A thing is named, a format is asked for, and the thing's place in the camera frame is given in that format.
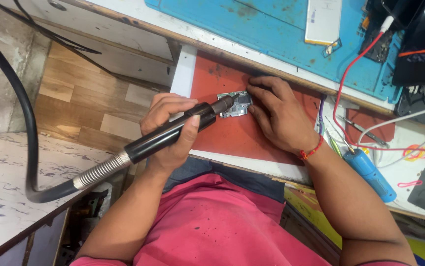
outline pink t-shirt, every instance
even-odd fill
[[[328,266],[327,261],[280,227],[283,207],[216,174],[195,178],[162,195],[157,217],[133,265]],[[71,266],[125,264],[81,257]]]

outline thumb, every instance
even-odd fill
[[[185,125],[181,129],[180,138],[172,148],[176,150],[176,154],[188,154],[198,135],[199,115],[192,116],[186,120]]]
[[[260,125],[260,128],[262,128],[264,135],[270,136],[272,134],[272,126],[270,124],[270,118],[263,111],[263,109],[258,106],[251,105],[248,108],[248,111],[255,117],[255,120],[257,120],[258,124]]]

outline orange wire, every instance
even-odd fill
[[[410,55],[410,54],[416,54],[416,53],[425,53],[425,50],[401,52],[398,54],[398,57],[402,57],[402,56]]]
[[[347,142],[349,142],[351,145],[357,146],[357,147],[361,147],[361,148],[368,148],[371,150],[421,150],[421,151],[425,151],[425,149],[419,148],[419,149],[409,149],[409,148],[392,148],[392,149],[383,149],[383,148],[375,148],[372,146],[365,146],[365,145],[360,145],[357,143],[353,143],[350,138],[349,135],[347,134],[346,130],[341,126],[341,124],[339,124],[337,122],[336,119],[336,111],[337,111],[337,106],[339,105],[339,100],[341,98],[341,93],[342,93],[342,87],[344,86],[344,80],[346,79],[346,75],[347,72],[349,71],[349,69],[352,67],[352,65],[357,62],[361,57],[364,56],[364,54],[366,54],[374,45],[375,43],[380,39],[380,37],[382,36],[383,32],[379,33],[379,35],[375,38],[375,40],[369,45],[369,47],[367,47],[358,57],[356,57],[346,68],[346,70],[344,71],[344,74],[342,75],[341,78],[341,83],[339,84],[339,91],[337,91],[337,97],[336,97],[336,105],[334,105],[334,110],[333,110],[333,114],[332,114],[332,118],[334,119],[334,122],[336,123],[336,125],[342,130],[342,132],[344,133],[344,135],[346,136],[346,140]]]

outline red thread bracelet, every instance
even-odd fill
[[[300,150],[301,157],[298,157],[299,159],[301,159],[301,160],[308,159],[308,157],[310,157],[313,153],[315,153],[321,147],[321,144],[323,144],[324,138],[323,138],[322,135],[319,135],[319,136],[320,136],[320,139],[319,139],[319,143],[318,143],[317,147],[314,148],[312,151],[310,151],[309,154],[306,154],[304,152],[304,150]]]

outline circuit board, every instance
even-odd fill
[[[217,94],[217,99],[219,100],[226,95],[232,97],[238,93],[240,94],[240,96],[234,100],[234,105],[229,108],[229,110],[222,112],[221,118],[226,118],[230,116],[242,116],[247,114],[247,108],[252,104],[252,97],[246,90]]]

